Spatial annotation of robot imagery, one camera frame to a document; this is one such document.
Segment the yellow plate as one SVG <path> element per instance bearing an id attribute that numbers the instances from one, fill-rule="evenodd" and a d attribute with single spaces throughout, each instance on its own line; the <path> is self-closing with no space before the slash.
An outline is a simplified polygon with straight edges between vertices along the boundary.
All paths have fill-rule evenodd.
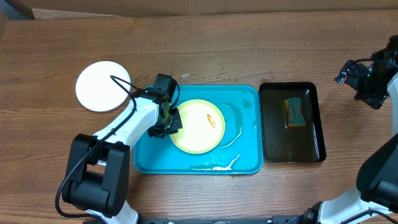
<path id="1" fill-rule="evenodd" d="M 222 112 L 206 100 L 188 100 L 177 109 L 182 129 L 170 136 L 172 142 L 182 151 L 190 154 L 204 154 L 213 150 L 225 133 Z"/>

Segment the white plate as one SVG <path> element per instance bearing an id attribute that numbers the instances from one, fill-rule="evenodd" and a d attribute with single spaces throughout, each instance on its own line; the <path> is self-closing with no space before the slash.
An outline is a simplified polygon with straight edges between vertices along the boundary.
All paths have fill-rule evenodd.
<path id="1" fill-rule="evenodd" d="M 78 101 L 96 112 L 111 111 L 121 106 L 128 94 L 111 79 L 111 75 L 130 82 L 127 70 L 112 61 L 100 61 L 86 67 L 75 86 Z"/>

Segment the green yellow sponge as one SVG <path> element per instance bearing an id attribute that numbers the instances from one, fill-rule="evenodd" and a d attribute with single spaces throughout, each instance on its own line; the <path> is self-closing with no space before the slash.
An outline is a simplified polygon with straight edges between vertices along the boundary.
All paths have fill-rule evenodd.
<path id="1" fill-rule="evenodd" d="M 288 128 L 305 126 L 306 122 L 301 110 L 301 98 L 292 97 L 284 100 L 286 125 Z"/>

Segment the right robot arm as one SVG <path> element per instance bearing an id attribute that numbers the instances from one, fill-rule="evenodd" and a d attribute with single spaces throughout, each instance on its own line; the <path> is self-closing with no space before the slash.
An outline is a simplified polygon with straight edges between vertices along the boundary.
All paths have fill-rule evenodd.
<path id="1" fill-rule="evenodd" d="M 392 137 L 361 166 L 352 189 L 333 200 L 318 202 L 289 223 L 360 223 L 376 215 L 391 223 L 397 212 L 397 36 L 367 60 L 347 61 L 335 77 L 356 90 L 362 100 L 378 110 L 386 98 L 392 104 Z"/>

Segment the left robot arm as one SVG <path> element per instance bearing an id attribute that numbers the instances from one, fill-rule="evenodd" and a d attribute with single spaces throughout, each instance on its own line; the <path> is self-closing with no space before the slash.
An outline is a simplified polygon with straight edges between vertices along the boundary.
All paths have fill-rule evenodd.
<path id="1" fill-rule="evenodd" d="M 90 217 L 92 223 L 138 223 L 139 214 L 126 200 L 131 148 L 145 133 L 163 139 L 182 128 L 176 107 L 180 87 L 160 73 L 152 86 L 127 95 L 127 108 L 109 126 L 73 139 L 65 178 L 55 196 L 61 216 Z"/>

